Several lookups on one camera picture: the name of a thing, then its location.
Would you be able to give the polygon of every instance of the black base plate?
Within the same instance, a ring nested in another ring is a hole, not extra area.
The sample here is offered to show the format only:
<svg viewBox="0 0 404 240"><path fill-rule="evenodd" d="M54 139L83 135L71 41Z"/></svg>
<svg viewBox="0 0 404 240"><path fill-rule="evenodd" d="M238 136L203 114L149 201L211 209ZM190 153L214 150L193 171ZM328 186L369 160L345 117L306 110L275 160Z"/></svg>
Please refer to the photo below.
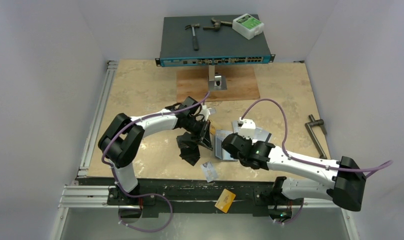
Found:
<svg viewBox="0 0 404 240"><path fill-rule="evenodd" d="M113 186L112 177L77 178L79 185ZM228 214L252 214L254 217L269 216L269 206L287 206L288 200L274 200L270 197L273 182L263 181L214 181L205 180L176 180L138 178L139 193L158 193L170 200L174 213L193 214L223 214L215 207L217 199L224 189L236 194ZM121 196L117 188L110 189L109 194ZM130 205L127 199L109 199L108 205ZM302 204L300 199L293 200L294 206ZM169 213L168 204L160 197L145 197L143 199L143 218L156 218L159 213Z"/></svg>

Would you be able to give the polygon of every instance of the green label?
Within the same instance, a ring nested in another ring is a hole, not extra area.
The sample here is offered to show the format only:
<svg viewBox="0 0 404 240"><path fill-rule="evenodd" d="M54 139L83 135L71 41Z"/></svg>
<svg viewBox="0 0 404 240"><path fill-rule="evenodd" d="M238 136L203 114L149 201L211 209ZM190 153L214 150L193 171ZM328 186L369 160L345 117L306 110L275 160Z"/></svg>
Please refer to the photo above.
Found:
<svg viewBox="0 0 404 240"><path fill-rule="evenodd" d="M241 19L237 20L237 22L245 26L247 29L253 29L261 24L261 21L259 21L258 19L256 19L251 15L246 15Z"/></svg>

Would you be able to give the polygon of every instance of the beige table surface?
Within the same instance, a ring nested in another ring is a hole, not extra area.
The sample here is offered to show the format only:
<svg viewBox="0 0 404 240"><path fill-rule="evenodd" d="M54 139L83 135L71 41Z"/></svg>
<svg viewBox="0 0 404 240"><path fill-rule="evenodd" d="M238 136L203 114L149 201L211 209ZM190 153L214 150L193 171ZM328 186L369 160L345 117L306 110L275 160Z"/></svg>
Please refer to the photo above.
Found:
<svg viewBox="0 0 404 240"><path fill-rule="evenodd" d="M254 64L261 98L272 98L284 108L288 119L289 133L286 142L288 151L318 158L304 124L308 115L319 118L317 105L311 88L307 69L303 63ZM176 71L191 67L157 67L153 60L123 59L119 62L113 81L97 140L119 113L128 116L142 116L160 111L176 103ZM238 120L255 100L207 102L216 108L216 114L209 117L224 130L232 131L232 121ZM270 142L281 146L284 136L284 121L280 110L271 102L258 103L246 116L272 133ZM325 136L316 128L318 137L328 157L329 150ZM253 170L239 162L221 162L214 153L200 147L200 159L191 166L179 157L176 136L184 129L168 130L148 136L141 142L133 161L138 178L196 179L204 180L200 164L211 161L218 172L219 180L230 181L274 181L276 177L298 178L281 171ZM102 152L95 147L89 177L111 177L111 169L101 162Z"/></svg>

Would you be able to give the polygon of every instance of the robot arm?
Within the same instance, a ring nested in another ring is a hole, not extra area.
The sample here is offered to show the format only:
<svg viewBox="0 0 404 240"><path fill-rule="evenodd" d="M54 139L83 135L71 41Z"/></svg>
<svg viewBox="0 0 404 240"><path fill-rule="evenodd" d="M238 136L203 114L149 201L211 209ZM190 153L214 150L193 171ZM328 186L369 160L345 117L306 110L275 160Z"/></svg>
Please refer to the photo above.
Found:
<svg viewBox="0 0 404 240"><path fill-rule="evenodd" d="M255 124L252 120L244 119L246 124L239 133L228 135L222 142L222 148L230 155L239 159L245 167L283 171L302 176L306 179L278 177L274 182L280 188L283 198L315 198L333 201L341 208L350 211L360 211L363 201L366 176L363 173L344 172L325 169L292 160L282 149L272 143L256 141L251 138ZM312 163L321 163L335 168L359 169L352 158L343 156L340 161L327 160L305 156L298 153L288 154L298 159Z"/></svg>
<svg viewBox="0 0 404 240"><path fill-rule="evenodd" d="M198 146L213 149L210 138L210 121L208 120L210 109L207 109L205 105L196 106L178 114L167 114L192 106L195 103L197 103L196 100L188 97L183 103L167 106L158 112L160 113L159 116L151 117L132 125L124 132L127 134L124 139L118 137L115 140L108 149L106 157L113 163L115 174L124 190L131 193L138 186L132 162L136 157L142 139L149 135L164 130L184 128L187 132L177 137L177 143L181 151L180 157L193 166L200 158ZM98 147L102 152L105 151L108 144L122 128L143 117L128 117L124 113L118 114L100 138Z"/></svg>

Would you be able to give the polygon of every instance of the white wall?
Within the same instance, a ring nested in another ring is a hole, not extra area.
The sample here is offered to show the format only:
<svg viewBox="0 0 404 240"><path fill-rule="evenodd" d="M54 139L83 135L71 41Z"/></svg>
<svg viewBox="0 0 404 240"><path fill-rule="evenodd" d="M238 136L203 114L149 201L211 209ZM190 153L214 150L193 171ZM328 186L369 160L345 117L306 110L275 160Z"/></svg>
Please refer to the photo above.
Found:
<svg viewBox="0 0 404 240"><path fill-rule="evenodd" d="M164 17L259 14L276 61L304 60L338 0L78 0L103 55L160 56Z"/></svg>
<svg viewBox="0 0 404 240"><path fill-rule="evenodd" d="M361 239L404 240L404 0L340 0L306 63L332 156L395 161L367 180Z"/></svg>
<svg viewBox="0 0 404 240"><path fill-rule="evenodd" d="M1 240L48 239L105 67L75 0L0 0Z"/></svg>

